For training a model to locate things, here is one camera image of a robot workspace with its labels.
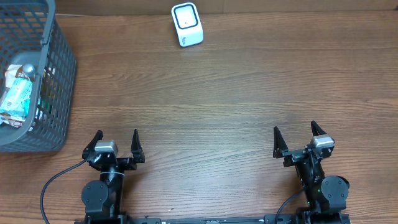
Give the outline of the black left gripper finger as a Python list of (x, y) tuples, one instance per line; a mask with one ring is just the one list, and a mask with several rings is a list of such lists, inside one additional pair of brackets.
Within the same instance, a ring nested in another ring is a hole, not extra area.
[(103, 132), (102, 130), (97, 130), (96, 134), (94, 135), (93, 139), (89, 142), (89, 144), (84, 148), (83, 152), (91, 152), (94, 150), (97, 142), (102, 140)]
[(139, 140), (138, 130), (135, 129), (132, 136), (131, 153), (133, 158), (144, 158), (144, 151), (142, 150), (141, 142)]

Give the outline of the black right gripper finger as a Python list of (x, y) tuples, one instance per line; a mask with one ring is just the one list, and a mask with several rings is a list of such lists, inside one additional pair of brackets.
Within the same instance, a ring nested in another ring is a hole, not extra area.
[(322, 130), (322, 128), (317, 124), (316, 121), (311, 121), (311, 129), (312, 129), (312, 134), (313, 136), (320, 136), (320, 135), (325, 135), (326, 132)]
[(284, 157), (284, 154), (289, 151), (289, 148), (284, 141), (282, 134), (277, 126), (274, 127), (274, 149), (273, 158)]

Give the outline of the yellow juice bottle silver cap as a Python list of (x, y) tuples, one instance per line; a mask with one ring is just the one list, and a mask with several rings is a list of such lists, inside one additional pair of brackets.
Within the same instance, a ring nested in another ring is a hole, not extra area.
[(36, 69), (32, 64), (25, 64), (22, 66), (21, 78), (34, 82), (36, 79)]

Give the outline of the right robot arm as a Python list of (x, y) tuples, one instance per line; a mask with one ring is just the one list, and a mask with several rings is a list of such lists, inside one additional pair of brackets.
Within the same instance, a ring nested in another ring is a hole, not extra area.
[[(274, 223), (349, 223), (346, 209), (349, 181), (338, 175), (326, 176), (321, 161), (329, 158), (335, 148), (335, 140), (315, 122), (311, 122), (312, 135), (309, 144), (302, 149), (289, 150), (279, 128), (274, 132), (273, 157), (283, 158), (284, 167), (295, 167), (302, 189), (289, 197), (278, 209)], [(306, 207), (299, 207), (295, 214), (281, 217), (284, 207), (300, 194), (305, 194)]]

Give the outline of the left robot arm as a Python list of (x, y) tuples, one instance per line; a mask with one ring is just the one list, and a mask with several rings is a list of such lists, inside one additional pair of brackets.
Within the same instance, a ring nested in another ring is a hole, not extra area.
[(113, 140), (105, 141), (103, 132), (97, 131), (82, 152), (90, 167), (100, 172), (99, 179), (87, 183), (81, 200), (85, 205), (84, 223), (130, 223), (131, 217), (121, 210), (125, 172), (136, 170), (145, 162), (139, 133), (134, 130), (131, 156), (118, 157), (118, 146)]

